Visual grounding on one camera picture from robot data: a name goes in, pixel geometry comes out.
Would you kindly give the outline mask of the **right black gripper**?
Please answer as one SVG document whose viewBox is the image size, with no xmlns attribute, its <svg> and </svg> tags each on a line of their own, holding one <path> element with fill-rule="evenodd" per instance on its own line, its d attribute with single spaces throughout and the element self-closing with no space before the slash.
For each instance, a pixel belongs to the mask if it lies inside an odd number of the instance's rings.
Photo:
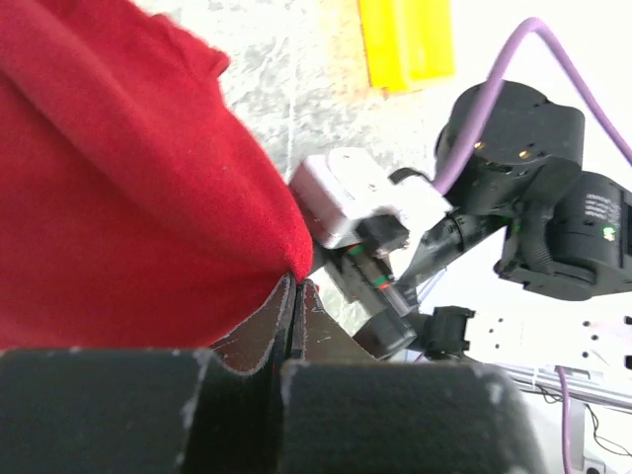
<svg viewBox="0 0 632 474">
<path fill-rule="evenodd" d="M 354 341 L 377 359 L 401 350 L 417 351 L 429 359 L 462 358 L 474 311 L 457 306 L 419 312 L 418 285 L 430 281 L 494 233 L 492 216 L 473 216 L 453 209 L 425 232 L 411 263 L 395 276 L 388 260 L 404 248 L 409 231 L 393 215 L 369 217 L 356 227 L 359 241 L 341 249 L 321 248 L 317 265 L 323 266 L 349 302 L 359 302 L 368 320 Z"/>
</svg>

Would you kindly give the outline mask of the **red t shirt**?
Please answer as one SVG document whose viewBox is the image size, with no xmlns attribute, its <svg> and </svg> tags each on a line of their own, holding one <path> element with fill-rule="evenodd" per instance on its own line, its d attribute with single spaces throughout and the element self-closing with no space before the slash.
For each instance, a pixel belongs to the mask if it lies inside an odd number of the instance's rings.
<svg viewBox="0 0 632 474">
<path fill-rule="evenodd" d="M 1 345 L 208 346 L 312 240 L 228 57 L 128 1 L 1 5 Z"/>
</svg>

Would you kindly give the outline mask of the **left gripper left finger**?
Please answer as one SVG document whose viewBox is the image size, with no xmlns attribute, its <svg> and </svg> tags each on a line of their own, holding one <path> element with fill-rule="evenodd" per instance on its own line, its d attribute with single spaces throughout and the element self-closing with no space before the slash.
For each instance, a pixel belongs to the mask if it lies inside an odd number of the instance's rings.
<svg viewBox="0 0 632 474">
<path fill-rule="evenodd" d="M 282 278 L 211 348 L 3 353 L 2 471 L 275 472 L 295 297 Z"/>
</svg>

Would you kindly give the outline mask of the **yellow plastic tray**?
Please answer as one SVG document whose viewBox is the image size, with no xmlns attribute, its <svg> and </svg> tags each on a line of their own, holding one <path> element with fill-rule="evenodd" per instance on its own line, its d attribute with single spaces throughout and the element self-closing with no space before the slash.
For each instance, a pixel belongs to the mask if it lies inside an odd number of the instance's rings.
<svg viewBox="0 0 632 474">
<path fill-rule="evenodd" d="M 448 0 L 359 0 L 369 83 L 387 93 L 423 90 L 455 74 Z"/>
</svg>

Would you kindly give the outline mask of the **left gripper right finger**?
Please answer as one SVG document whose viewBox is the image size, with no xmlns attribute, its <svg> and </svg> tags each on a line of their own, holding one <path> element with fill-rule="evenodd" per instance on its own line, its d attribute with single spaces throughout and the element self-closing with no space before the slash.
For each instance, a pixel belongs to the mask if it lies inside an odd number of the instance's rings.
<svg viewBox="0 0 632 474">
<path fill-rule="evenodd" d="M 373 360 L 299 287 L 281 371 L 283 473 L 543 473 L 526 406 L 480 362 Z"/>
</svg>

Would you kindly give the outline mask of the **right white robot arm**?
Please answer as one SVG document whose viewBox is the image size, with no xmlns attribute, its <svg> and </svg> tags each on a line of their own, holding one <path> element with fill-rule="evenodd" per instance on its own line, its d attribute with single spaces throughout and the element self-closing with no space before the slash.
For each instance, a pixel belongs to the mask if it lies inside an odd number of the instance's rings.
<svg viewBox="0 0 632 474">
<path fill-rule="evenodd" d="M 401 274 L 393 254 L 413 226 L 393 216 L 362 219 L 351 244 L 326 252 L 330 277 L 369 315 L 355 341 L 378 359 L 402 349 L 431 359 L 464 357 L 473 311 L 447 306 L 422 314 L 416 289 L 497 231 L 505 241 L 495 273 L 526 291 L 566 301 L 628 292 L 631 195 L 583 169 L 584 132 L 579 110 L 506 82 Z"/>
</svg>

